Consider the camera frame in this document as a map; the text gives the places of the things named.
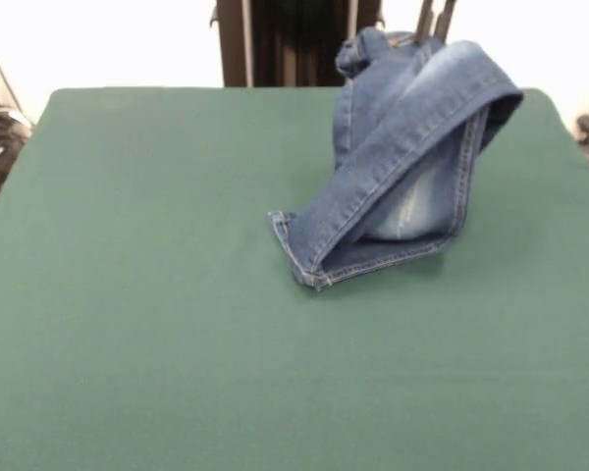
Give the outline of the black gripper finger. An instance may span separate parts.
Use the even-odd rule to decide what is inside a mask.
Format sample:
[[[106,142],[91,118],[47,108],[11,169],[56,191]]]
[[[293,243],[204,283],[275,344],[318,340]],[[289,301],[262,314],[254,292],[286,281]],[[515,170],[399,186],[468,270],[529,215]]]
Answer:
[[[414,41],[416,44],[423,44],[432,33],[432,27],[435,19],[433,10],[433,0],[423,0],[414,32]]]
[[[447,42],[450,25],[455,10],[455,4],[456,0],[446,0],[441,13],[437,17],[433,36],[442,43]]]

